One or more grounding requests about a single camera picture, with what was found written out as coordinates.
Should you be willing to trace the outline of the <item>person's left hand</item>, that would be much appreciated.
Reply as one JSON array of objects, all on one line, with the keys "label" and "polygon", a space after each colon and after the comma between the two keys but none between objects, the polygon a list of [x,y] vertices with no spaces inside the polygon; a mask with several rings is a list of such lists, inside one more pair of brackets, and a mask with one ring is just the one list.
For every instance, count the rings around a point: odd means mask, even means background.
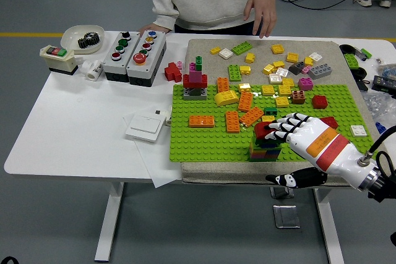
[{"label": "person's left hand", "polygon": [[244,8],[244,20],[254,10],[252,34],[259,38],[269,37],[277,21],[276,0],[247,0]]}]

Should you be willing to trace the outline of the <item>person's right hand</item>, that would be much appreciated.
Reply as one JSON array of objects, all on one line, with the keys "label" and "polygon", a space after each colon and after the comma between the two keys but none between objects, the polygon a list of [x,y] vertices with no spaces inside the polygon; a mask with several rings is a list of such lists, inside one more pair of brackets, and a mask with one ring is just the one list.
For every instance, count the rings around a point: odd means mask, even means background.
[{"label": "person's right hand", "polygon": [[138,30],[138,32],[140,33],[140,36],[142,36],[144,34],[144,31],[146,31],[146,30],[156,31],[156,32],[164,32],[164,33],[169,33],[171,31],[171,29],[169,29],[169,28],[161,27],[154,23],[150,23],[148,25],[143,26],[142,28],[140,28]]}]

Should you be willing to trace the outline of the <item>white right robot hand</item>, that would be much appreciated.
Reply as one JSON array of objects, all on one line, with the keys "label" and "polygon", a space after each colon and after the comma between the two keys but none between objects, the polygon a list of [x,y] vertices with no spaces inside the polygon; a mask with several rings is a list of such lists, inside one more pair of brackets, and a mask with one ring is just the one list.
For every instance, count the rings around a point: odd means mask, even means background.
[{"label": "white right robot hand", "polygon": [[342,134],[322,120],[301,113],[287,114],[269,124],[273,131],[266,139],[281,140],[300,157],[312,164],[289,174],[265,177],[267,181],[291,189],[314,187],[326,183],[327,176],[339,176],[353,188],[368,189],[377,172],[373,160],[360,166],[363,157],[356,147]]}]

